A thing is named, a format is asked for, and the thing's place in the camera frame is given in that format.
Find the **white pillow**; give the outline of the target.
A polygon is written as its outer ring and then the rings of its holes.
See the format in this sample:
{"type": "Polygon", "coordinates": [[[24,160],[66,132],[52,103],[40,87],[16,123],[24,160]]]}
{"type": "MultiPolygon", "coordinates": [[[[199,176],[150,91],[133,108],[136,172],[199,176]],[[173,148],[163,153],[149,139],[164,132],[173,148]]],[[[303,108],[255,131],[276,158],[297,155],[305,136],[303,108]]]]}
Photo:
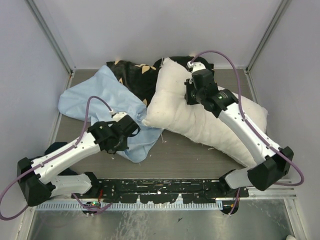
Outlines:
{"type": "Polygon", "coordinates": [[[155,94],[142,123],[183,135],[223,152],[245,167],[255,167],[252,155],[227,125],[201,104],[187,104],[184,83],[191,73],[169,57],[161,60],[161,64],[155,94]]]}

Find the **light blue pillowcase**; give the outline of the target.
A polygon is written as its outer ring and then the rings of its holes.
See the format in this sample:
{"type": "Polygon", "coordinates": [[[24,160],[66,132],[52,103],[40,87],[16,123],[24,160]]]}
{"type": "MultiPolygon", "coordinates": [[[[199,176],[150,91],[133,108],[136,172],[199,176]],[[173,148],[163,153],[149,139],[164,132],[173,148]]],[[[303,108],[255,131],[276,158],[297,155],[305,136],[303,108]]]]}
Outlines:
{"type": "Polygon", "coordinates": [[[134,163],[145,160],[163,130],[143,124],[142,120],[147,116],[147,106],[119,83],[106,65],[102,66],[91,78],[66,89],[59,98],[57,108],[67,117],[94,124],[112,120],[108,106],[104,103],[107,103],[115,112],[127,113],[140,127],[137,136],[128,138],[128,150],[118,151],[117,154],[134,163]],[[92,96],[99,97],[103,101],[96,98],[90,101],[86,120],[87,102],[92,96]]]}

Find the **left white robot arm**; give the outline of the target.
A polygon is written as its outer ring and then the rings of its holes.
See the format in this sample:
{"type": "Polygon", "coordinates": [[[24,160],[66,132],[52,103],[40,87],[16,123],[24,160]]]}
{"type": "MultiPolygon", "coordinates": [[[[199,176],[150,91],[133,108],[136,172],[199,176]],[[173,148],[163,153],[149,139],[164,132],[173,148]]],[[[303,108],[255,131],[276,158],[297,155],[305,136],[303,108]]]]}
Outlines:
{"type": "Polygon", "coordinates": [[[115,154],[127,150],[128,138],[140,132],[139,125],[121,112],[112,121],[98,121],[82,136],[44,156],[21,159],[17,163],[19,187],[29,207],[38,206],[52,197],[68,194],[85,194],[95,198],[100,193],[97,177],[92,172],[76,175],[61,173],[96,153],[115,154]]]}

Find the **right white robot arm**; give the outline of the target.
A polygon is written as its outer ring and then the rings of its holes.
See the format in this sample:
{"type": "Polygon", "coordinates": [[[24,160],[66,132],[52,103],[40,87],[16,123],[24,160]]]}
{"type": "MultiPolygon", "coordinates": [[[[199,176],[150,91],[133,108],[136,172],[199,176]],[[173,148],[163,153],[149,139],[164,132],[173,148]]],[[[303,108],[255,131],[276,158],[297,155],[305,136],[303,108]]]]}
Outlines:
{"type": "Polygon", "coordinates": [[[282,148],[254,125],[246,115],[241,115],[238,98],[228,89],[219,90],[213,74],[208,69],[195,70],[184,83],[188,104],[201,104],[217,119],[226,124],[245,145],[256,166],[244,170],[232,170],[219,178],[219,191],[231,197],[237,188],[253,186],[265,191],[284,177],[290,169],[294,152],[282,148]]]}

